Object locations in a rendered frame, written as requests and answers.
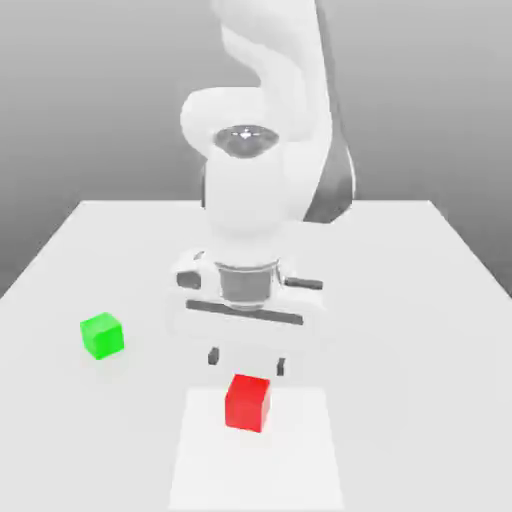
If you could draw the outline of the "small red cube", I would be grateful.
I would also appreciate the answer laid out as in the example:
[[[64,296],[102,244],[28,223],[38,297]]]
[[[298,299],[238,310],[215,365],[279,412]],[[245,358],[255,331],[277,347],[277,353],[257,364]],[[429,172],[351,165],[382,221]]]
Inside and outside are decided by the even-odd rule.
[[[235,374],[224,402],[228,427],[261,433],[270,409],[270,380]]]

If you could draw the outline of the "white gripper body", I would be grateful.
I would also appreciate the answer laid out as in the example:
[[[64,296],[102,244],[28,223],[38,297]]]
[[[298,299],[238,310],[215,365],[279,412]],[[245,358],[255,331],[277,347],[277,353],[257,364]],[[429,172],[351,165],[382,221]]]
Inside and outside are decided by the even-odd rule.
[[[321,294],[298,288],[275,293],[256,311],[232,309],[192,291],[171,291],[165,300],[170,331],[188,339],[300,350],[327,337]]]

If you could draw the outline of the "small green cube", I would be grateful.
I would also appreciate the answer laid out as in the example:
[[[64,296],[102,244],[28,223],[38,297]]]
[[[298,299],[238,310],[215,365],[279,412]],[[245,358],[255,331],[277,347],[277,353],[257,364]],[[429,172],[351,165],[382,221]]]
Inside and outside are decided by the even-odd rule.
[[[80,332],[85,349],[96,360],[102,360],[124,349],[122,325],[108,312],[82,321]]]

